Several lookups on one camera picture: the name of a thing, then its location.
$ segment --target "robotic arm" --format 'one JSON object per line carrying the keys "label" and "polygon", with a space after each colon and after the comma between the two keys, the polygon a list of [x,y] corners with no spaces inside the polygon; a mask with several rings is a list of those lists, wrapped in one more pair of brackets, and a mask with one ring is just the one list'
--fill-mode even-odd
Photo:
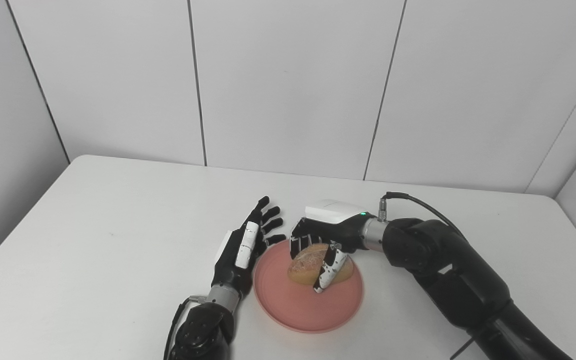
{"label": "robotic arm", "polygon": [[[414,201],[443,222],[418,218],[387,221],[387,199]],[[331,244],[313,286],[316,292],[330,283],[327,274],[336,273],[343,265],[342,261],[330,261],[339,259],[339,253],[379,251],[392,266],[409,271],[446,319],[471,336],[451,360],[472,342],[490,360],[570,360],[513,303],[506,283],[461,231],[413,196],[387,193],[380,200],[379,217],[354,205],[324,200],[306,208],[306,217],[295,226],[290,241],[293,258],[310,243]]]}
{"label": "robotic arm", "polygon": [[[214,266],[208,296],[190,296],[179,305],[168,333],[164,360],[226,360],[233,341],[233,312],[252,287],[252,269],[259,256],[272,244],[286,239],[283,234],[266,237],[284,221],[275,218],[278,206],[263,212],[268,196],[259,200],[240,228],[226,234],[227,242]],[[199,305],[183,314],[190,302]]]}

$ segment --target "plate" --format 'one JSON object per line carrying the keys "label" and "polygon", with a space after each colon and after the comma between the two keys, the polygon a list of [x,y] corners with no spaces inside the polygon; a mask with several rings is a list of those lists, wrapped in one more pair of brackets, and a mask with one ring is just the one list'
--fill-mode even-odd
{"label": "plate", "polygon": [[311,285],[297,284],[288,278],[291,262],[290,243],[285,240],[266,250],[254,267],[254,294],[268,316],[300,333],[325,333],[352,319],[364,296],[356,263],[348,280],[317,294]]}

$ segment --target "table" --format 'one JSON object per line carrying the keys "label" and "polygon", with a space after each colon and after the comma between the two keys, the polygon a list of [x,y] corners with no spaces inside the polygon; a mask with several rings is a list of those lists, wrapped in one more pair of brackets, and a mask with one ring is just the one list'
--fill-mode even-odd
{"label": "table", "polygon": [[[307,203],[377,213],[386,191],[444,212],[510,287],[519,308],[576,359],[576,230],[555,201],[501,193],[78,157],[0,246],[0,359],[160,359],[178,303],[206,294],[228,230],[264,195],[289,233]],[[389,218],[431,215],[391,200]],[[468,337],[407,271],[358,251],[365,296],[329,333],[292,332],[254,296],[236,312],[237,359],[447,359]],[[460,360],[485,360],[471,346]]]}

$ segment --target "bread roll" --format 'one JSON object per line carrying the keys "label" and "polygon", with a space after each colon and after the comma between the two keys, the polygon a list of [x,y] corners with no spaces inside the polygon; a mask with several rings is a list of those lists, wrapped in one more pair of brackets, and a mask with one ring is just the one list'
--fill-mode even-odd
{"label": "bread roll", "polygon": [[[328,244],[319,243],[311,244],[311,246],[300,251],[292,260],[290,267],[288,267],[288,278],[298,284],[314,285],[320,275],[320,269],[322,269],[322,263],[328,248]],[[354,268],[352,260],[347,258],[332,280],[332,284],[348,280],[353,275]]]}

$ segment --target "cable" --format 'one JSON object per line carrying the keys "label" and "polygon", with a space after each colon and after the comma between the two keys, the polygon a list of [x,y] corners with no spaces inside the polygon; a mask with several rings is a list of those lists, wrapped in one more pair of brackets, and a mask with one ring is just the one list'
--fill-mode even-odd
{"label": "cable", "polygon": [[462,231],[459,230],[459,228],[452,221],[450,221],[447,217],[445,217],[444,214],[442,214],[441,212],[436,210],[434,207],[428,205],[427,203],[423,202],[422,200],[419,200],[418,198],[416,198],[414,196],[410,196],[407,193],[387,191],[386,194],[384,196],[382,196],[381,198],[384,200],[387,200],[387,199],[405,199],[405,200],[410,200],[413,203],[417,203],[418,205],[421,205],[423,208],[425,208],[426,210],[428,210],[429,212],[434,214],[436,217],[441,219],[441,221],[446,223],[446,225],[448,225],[452,230],[454,230],[455,233],[457,233],[457,235],[466,239],[464,234],[462,234]]}

